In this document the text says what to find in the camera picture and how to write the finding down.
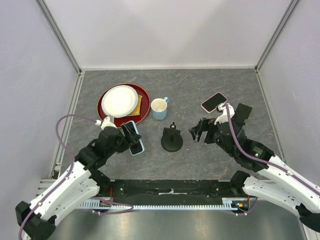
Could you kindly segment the blue case phone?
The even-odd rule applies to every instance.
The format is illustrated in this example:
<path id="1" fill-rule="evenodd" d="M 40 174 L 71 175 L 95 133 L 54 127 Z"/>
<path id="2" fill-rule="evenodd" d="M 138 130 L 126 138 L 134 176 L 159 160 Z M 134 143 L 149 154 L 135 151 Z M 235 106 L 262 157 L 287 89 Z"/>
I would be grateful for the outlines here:
<path id="1" fill-rule="evenodd" d="M 138 128 L 137 128 L 137 126 L 136 126 L 136 123 L 135 123 L 135 129 L 136 129 L 136 134 L 140 135 L 140 133 L 139 133 L 139 131 L 138 131 Z M 145 147 L 144 147 L 143 142 L 142 142 L 142 137 L 140 138 L 138 144 L 136 144 L 136 145 L 133 146 L 133 147 L 130 147 L 130 146 L 129 146 L 129 150 L 130 150 L 130 153 L 131 153 L 132 156 L 136 156 L 136 155 L 138 155 L 138 154 L 143 153 L 143 152 L 145 151 Z"/>

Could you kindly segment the black round phone stand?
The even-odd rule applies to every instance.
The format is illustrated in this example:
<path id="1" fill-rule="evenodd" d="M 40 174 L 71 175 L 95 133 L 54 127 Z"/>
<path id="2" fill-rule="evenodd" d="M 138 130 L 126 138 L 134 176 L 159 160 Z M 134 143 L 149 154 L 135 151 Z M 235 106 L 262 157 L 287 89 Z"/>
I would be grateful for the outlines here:
<path id="1" fill-rule="evenodd" d="M 161 137 L 161 146 L 164 150 L 170 153 L 179 151 L 183 146 L 183 138 L 181 131 L 177 129 L 173 122 L 170 127 L 164 127 Z"/>

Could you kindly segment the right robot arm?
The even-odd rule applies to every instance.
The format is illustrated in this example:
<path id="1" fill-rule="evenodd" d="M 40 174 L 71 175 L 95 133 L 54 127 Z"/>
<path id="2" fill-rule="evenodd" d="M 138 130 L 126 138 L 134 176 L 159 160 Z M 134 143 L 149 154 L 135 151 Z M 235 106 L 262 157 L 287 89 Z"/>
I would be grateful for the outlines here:
<path id="1" fill-rule="evenodd" d="M 236 179 L 229 184 L 235 197 L 255 196 L 282 207 L 315 232 L 320 230 L 320 188 L 289 167 L 271 149 L 249 139 L 243 129 L 245 119 L 233 116 L 202 118 L 189 129 L 198 142 L 206 132 L 204 142 L 217 144 L 241 167 L 272 180 L 274 185 L 263 185 L 259 180 L 242 171 L 234 174 Z"/>

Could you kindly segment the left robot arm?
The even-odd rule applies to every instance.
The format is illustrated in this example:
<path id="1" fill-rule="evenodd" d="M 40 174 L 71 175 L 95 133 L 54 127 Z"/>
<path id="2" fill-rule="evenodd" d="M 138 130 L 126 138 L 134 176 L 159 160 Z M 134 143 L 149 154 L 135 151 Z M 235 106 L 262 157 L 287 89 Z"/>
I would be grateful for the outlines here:
<path id="1" fill-rule="evenodd" d="M 100 167 L 113 154 L 122 153 L 140 141 L 141 136 L 126 123 L 121 128 L 106 126 L 49 188 L 32 201 L 21 201 L 15 207 L 19 233 L 26 233 L 32 240 L 47 240 L 60 221 L 84 201 L 96 195 L 106 196 L 110 178 Z"/>

